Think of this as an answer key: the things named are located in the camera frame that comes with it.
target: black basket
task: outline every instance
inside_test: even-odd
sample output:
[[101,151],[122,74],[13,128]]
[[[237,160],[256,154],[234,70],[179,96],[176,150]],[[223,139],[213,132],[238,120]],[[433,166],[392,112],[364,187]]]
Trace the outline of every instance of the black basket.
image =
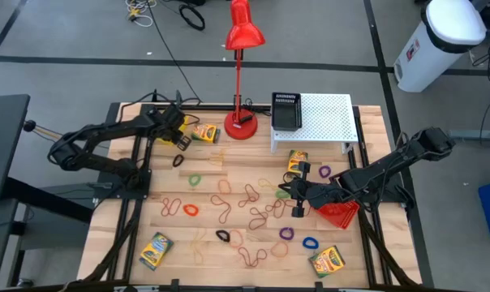
[[301,120],[301,95],[299,93],[272,93],[272,127],[276,131],[297,131]]

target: green rubber band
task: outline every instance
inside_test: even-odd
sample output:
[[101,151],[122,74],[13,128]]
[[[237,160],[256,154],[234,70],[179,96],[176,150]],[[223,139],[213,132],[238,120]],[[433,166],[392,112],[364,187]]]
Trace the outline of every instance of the green rubber band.
[[287,198],[290,198],[290,194],[287,193],[286,191],[279,190],[279,191],[276,191],[276,198],[287,199]]
[[202,180],[202,176],[199,174],[191,174],[189,176],[189,184],[191,185],[191,187],[198,186],[198,184],[200,183],[201,180]]

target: wooden tabletop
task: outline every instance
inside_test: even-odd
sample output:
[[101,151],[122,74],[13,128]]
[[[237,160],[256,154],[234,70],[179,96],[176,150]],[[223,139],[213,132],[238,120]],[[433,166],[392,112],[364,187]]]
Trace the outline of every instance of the wooden tabletop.
[[[132,119],[139,114],[140,107],[140,104],[128,106],[124,110],[123,120]],[[382,113],[379,106],[361,105],[359,110],[369,160],[375,161],[390,152]],[[280,218],[269,212],[264,226],[255,230],[248,228],[251,219],[258,218],[250,214],[250,209],[256,207],[264,212],[265,207],[276,200],[276,187],[260,187],[258,181],[263,178],[273,185],[281,183],[291,149],[308,152],[309,162],[312,163],[309,180],[326,182],[318,174],[321,165],[330,165],[334,174],[349,169],[347,155],[342,155],[340,143],[279,143],[277,151],[271,154],[269,117],[257,114],[258,131],[250,139],[240,141],[231,139],[223,129],[227,112],[196,110],[186,113],[194,114],[203,123],[218,125],[221,129],[220,140],[217,144],[193,141],[185,152],[160,142],[155,143],[151,161],[152,186],[140,217],[130,283],[169,285],[172,279],[178,278],[180,285],[191,286],[313,287],[314,282],[322,281],[325,287],[368,287],[356,217],[348,230],[340,230],[314,210],[305,218],[293,218],[290,208],[286,208]],[[109,157],[129,157],[132,145],[132,138],[113,140]],[[144,145],[143,142],[141,153],[144,153]],[[180,153],[186,160],[174,168],[173,158]],[[195,187],[191,187],[188,182],[191,174],[200,174],[202,177],[200,184]],[[230,194],[220,194],[218,182],[222,179],[230,183]],[[247,184],[260,193],[260,198],[254,203],[247,202],[240,208],[239,201],[247,198]],[[213,195],[219,195],[231,206],[225,224],[221,224],[218,218],[226,210],[226,206],[212,204],[210,199]],[[170,202],[178,198],[182,205],[194,204],[198,206],[200,213],[196,217],[190,217],[181,207],[175,216],[163,217],[162,200],[165,198]],[[111,247],[120,205],[121,200],[106,200],[93,215],[78,279],[89,275]],[[383,203],[380,206],[380,217],[387,248],[407,274],[413,280],[421,282],[405,210],[398,204]],[[259,223],[261,221],[254,221],[252,228]],[[287,242],[288,254],[278,258],[275,255],[282,256],[285,251],[282,243],[277,244],[281,241],[279,230],[282,227],[293,227],[295,237]],[[238,249],[222,242],[215,235],[216,230],[221,229],[237,230],[243,235],[242,247],[250,251],[252,261],[256,258],[256,251],[261,248],[266,250],[267,258],[259,260],[254,268],[247,267]],[[173,240],[174,246],[154,272],[139,262],[139,254],[156,232]],[[319,241],[319,251],[337,245],[346,267],[319,279],[308,262],[308,257],[314,251],[302,246],[302,240],[307,236]],[[231,234],[231,241],[233,245],[239,244],[236,232]],[[122,275],[126,249],[126,246],[122,247],[116,278]],[[381,282],[380,262],[375,248],[372,250],[377,280]]]

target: red plastic basket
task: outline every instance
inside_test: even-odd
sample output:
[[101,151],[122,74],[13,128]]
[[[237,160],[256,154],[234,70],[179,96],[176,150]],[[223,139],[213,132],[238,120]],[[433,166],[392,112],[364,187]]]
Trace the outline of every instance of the red plastic basket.
[[326,220],[330,221],[336,227],[347,229],[353,217],[359,211],[360,206],[354,202],[339,203],[339,204],[326,204],[317,212]]

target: white pegboard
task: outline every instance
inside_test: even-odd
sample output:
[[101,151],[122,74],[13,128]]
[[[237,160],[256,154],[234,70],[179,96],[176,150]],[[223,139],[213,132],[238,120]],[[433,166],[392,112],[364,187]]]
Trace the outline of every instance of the white pegboard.
[[275,142],[359,142],[349,94],[301,93],[303,126],[297,131],[273,131]]

